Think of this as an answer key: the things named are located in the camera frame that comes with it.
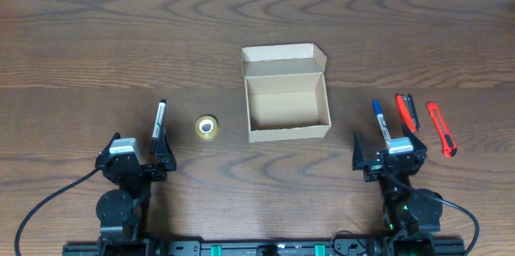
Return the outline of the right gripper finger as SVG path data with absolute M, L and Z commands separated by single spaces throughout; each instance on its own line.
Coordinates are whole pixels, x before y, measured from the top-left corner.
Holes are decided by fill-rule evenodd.
M 361 148 L 361 142 L 356 131 L 353 132 L 354 147 L 352 154 L 352 169 L 354 171 L 363 170 L 365 167 L 365 158 Z
M 427 153 L 426 145 L 422 143 L 422 141 L 409 129 L 405 123 L 402 124 L 402 133 L 410 140 L 415 154 Z

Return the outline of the red utility knife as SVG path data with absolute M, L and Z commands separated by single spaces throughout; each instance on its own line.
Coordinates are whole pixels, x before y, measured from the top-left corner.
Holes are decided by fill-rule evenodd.
M 452 138 L 451 133 L 444 121 L 443 115 L 441 114 L 438 105 L 430 101 L 426 104 L 427 110 L 431 117 L 431 120 L 435 124 L 435 128 L 439 134 L 440 141 L 442 143 L 443 154 L 448 157 L 454 157 L 457 153 L 457 144 Z

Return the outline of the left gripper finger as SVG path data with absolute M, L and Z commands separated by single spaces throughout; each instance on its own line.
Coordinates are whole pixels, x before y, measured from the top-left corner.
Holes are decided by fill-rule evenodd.
M 167 141 L 167 131 L 165 127 L 160 128 L 159 138 L 156 143 L 154 154 L 166 170 L 176 169 L 175 156 L 173 155 L 171 147 Z
M 117 139 L 120 139 L 121 135 L 118 132 L 115 132 L 113 137 L 109 140 L 109 143 L 106 145 L 106 147 L 101 151 L 102 155 L 108 155 L 110 153 L 109 149 L 112 146 L 113 142 Z

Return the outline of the blue marker pen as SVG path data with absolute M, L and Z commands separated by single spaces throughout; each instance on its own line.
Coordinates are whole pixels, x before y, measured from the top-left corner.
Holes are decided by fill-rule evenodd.
M 379 127 L 381 129 L 381 133 L 382 133 L 383 139 L 385 140 L 385 142 L 389 142 L 391 140 L 391 136 L 389 134 L 389 130 L 388 130 L 388 127 L 386 125 L 384 115 L 382 113 L 381 105 L 380 105 L 380 102 L 378 100 L 374 100 L 373 101 L 373 108 L 374 108 L 374 112 L 375 112 L 376 117 L 377 117 L 378 125 L 379 125 Z

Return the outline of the black marker pen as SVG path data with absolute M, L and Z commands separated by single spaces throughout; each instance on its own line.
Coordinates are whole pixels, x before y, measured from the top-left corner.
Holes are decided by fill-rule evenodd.
M 160 132 L 163 127 L 163 118 L 164 114 L 166 113 L 166 107 L 167 107 L 167 101 L 165 99 L 162 99 L 157 108 L 157 114 L 154 121 L 154 128 L 151 136 L 151 146 L 150 146 L 150 152 L 155 153 L 159 139 L 160 139 Z

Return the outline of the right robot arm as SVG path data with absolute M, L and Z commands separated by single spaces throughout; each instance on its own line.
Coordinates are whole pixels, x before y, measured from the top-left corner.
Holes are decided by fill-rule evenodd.
M 411 186 L 425 162 L 427 147 L 410 129 L 402 132 L 411 144 L 411 151 L 392 154 L 378 151 L 375 159 L 366 159 L 358 133 L 354 132 L 352 169 L 362 171 L 366 182 L 377 181 L 383 200 L 383 220 L 390 233 L 367 245 L 371 255 L 435 255 L 433 235 L 440 231 L 443 205 L 439 194 Z

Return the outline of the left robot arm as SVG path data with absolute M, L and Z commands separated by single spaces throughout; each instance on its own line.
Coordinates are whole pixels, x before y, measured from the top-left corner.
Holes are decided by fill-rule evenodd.
M 158 161 L 141 164 L 134 138 L 115 133 L 97 156 L 95 168 L 118 186 L 101 196 L 96 214 L 101 222 L 99 255 L 167 255 L 168 244 L 146 230 L 151 184 L 167 180 L 177 163 L 161 128 L 152 139 L 150 154 Z

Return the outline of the red stapler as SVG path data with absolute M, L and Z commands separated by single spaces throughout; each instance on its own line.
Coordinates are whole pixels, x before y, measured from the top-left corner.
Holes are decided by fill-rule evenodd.
M 420 123 L 413 97 L 410 94 L 398 94 L 394 98 L 394 101 L 397 106 L 399 117 L 408 129 L 411 132 L 420 131 Z

